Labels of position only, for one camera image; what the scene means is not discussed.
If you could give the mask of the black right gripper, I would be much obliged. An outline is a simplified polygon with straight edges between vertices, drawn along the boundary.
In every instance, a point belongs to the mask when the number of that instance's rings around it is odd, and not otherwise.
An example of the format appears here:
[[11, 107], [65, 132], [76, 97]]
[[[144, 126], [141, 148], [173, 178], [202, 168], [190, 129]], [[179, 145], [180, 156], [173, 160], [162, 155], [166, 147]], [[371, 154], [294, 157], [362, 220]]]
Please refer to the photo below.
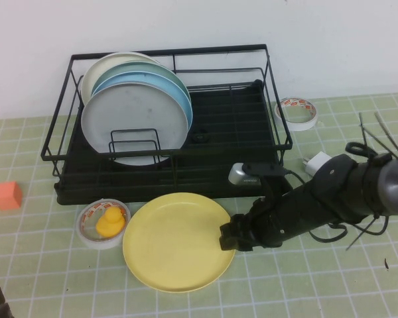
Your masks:
[[258, 200], [248, 213], [235, 214], [220, 226], [220, 248], [251, 251], [256, 246], [280, 247], [305, 233], [303, 207], [304, 193], [296, 190], [274, 201]]

